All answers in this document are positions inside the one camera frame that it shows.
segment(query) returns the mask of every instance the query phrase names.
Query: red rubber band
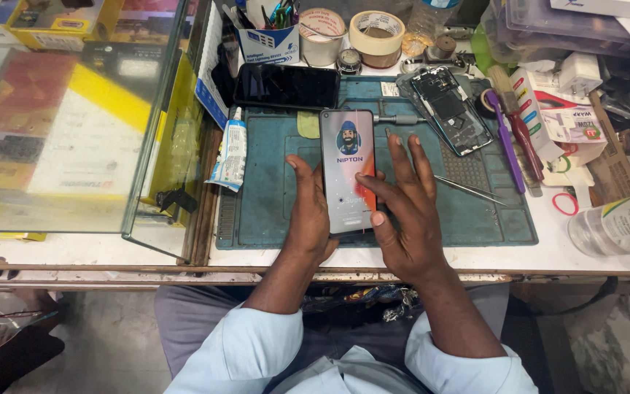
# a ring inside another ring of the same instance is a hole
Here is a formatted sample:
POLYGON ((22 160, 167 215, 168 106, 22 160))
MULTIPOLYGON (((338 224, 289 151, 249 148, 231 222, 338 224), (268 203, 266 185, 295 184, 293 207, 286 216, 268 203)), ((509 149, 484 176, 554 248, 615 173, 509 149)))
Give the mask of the red rubber band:
POLYGON ((555 196, 553 196, 553 206, 555 206, 556 210, 560 211, 560 213, 562 213, 563 215, 568 215, 568 216, 575 216, 575 215, 578 214, 578 211, 580 210, 580 206, 578 205, 578 200, 575 200, 575 197, 573 197, 573 195, 568 194, 568 193, 558 193, 555 196), (556 197, 558 197, 558 196, 566 196, 566 197, 568 197, 573 202, 573 205, 575 206, 575 212, 567 213, 566 211, 564 211, 561 208, 559 208, 558 204, 556 204, 556 197))

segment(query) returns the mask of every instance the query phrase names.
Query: cartoon man avatar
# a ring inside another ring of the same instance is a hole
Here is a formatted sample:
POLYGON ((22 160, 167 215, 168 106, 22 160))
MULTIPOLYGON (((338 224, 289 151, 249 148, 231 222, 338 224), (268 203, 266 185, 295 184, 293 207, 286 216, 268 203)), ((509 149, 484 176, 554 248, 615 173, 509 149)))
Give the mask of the cartoon man avatar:
POLYGON ((337 138, 337 147, 345 155, 353 155, 358 151, 358 133, 352 121, 345 121, 339 130, 340 138, 337 138))

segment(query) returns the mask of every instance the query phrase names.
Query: glass display case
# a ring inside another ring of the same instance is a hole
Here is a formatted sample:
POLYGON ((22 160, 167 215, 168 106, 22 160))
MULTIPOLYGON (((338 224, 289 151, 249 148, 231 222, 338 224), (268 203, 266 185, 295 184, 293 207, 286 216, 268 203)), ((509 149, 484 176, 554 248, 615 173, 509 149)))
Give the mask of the glass display case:
POLYGON ((203 115, 186 56, 197 8, 0 1, 0 233, 118 233, 188 259, 203 115))

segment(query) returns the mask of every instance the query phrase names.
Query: person's right hand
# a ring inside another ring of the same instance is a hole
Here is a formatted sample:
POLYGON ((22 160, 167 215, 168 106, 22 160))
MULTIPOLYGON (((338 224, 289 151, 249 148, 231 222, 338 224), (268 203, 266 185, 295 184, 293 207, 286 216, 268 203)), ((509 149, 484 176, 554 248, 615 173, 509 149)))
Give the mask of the person's right hand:
POLYGON ((407 146, 415 170, 402 146, 402 139, 395 134, 388 138, 396 185, 362 173, 356 174, 356 180, 383 199, 398 219, 399 233, 385 213, 376 211, 371 214, 384 263, 401 281, 416 285, 439 278, 448 265, 442 250, 432 167, 416 135, 407 139, 407 146))

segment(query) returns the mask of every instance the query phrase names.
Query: person's left hand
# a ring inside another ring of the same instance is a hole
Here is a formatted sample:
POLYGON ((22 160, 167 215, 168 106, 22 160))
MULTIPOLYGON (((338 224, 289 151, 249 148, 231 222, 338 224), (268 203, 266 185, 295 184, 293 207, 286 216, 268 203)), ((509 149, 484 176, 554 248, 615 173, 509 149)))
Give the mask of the person's left hand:
POLYGON ((339 245, 339 240, 330 238, 330 217, 322 190, 322 164, 313 171, 298 155, 288 155, 285 161, 295 171, 296 196, 282 252, 320 265, 339 245))

